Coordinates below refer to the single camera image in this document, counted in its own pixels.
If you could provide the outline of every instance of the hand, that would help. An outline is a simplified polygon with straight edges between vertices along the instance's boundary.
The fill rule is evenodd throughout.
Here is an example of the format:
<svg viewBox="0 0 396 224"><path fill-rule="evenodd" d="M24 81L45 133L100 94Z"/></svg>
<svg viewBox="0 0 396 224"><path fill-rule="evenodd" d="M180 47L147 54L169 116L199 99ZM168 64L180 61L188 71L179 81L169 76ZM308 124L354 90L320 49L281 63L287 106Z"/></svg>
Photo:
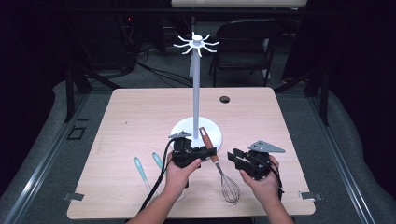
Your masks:
<svg viewBox="0 0 396 224"><path fill-rule="evenodd" d="M172 152L167 156L167 162L170 160L172 160ZM163 192L177 199L186 187L190 174L192 174L200 164L201 160L197 159L190 165L180 168L171 161L166 169L166 183Z"/></svg>
<svg viewBox="0 0 396 224"><path fill-rule="evenodd" d="M277 167L279 162L270 156L270 161L273 162ZM270 172L265 178L260 180L255 180L251 178L245 171L240 170L240 174L244 179L244 182L251 187L254 195L262 204L266 206L273 202L279 201L278 198L278 188L277 178L273 172Z"/></svg>

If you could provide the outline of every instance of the wooden table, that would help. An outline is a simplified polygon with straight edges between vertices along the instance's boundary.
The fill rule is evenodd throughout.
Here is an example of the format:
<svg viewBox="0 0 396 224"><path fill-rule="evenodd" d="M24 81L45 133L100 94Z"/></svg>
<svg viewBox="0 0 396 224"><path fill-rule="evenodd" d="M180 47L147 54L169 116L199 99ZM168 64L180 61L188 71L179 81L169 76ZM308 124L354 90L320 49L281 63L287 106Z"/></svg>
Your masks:
<svg viewBox="0 0 396 224"><path fill-rule="evenodd" d="M191 175L184 199L175 204L168 217L265 216L251 189L227 160L227 151L233 152L235 147L248 151L248 145L258 140L286 150L273 155L280 162L285 189L282 202L289 214L313 214L313 202L299 197L299 191L309 188L273 90L201 88L200 93L200 116L213 120L221 129L219 162L241 189L240 201L237 205L225 202L219 171L209 160ZM230 97L230 103L222 103L221 96ZM76 193L85 196L81 202L70 203L67 215L72 219L133 217L148 195L134 157L139 157L153 186L160 168L152 152L163 156L172 128L192 116L191 102L192 89L115 90L76 188Z"/></svg>
<svg viewBox="0 0 396 224"><path fill-rule="evenodd" d="M172 7L305 7L307 0L172 0Z"/></svg>

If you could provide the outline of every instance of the black chair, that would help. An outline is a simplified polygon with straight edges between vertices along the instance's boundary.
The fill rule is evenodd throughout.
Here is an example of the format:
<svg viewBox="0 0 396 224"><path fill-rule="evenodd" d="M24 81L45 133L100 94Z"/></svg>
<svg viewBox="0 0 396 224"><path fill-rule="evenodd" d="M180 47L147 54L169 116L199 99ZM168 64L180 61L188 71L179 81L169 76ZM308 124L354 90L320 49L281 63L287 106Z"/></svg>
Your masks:
<svg viewBox="0 0 396 224"><path fill-rule="evenodd" d="M264 85L267 85L275 43L283 34L282 25L274 19L234 20L222 25L217 33L217 52L213 54L209 75L216 87L217 70L267 70Z"/></svg>

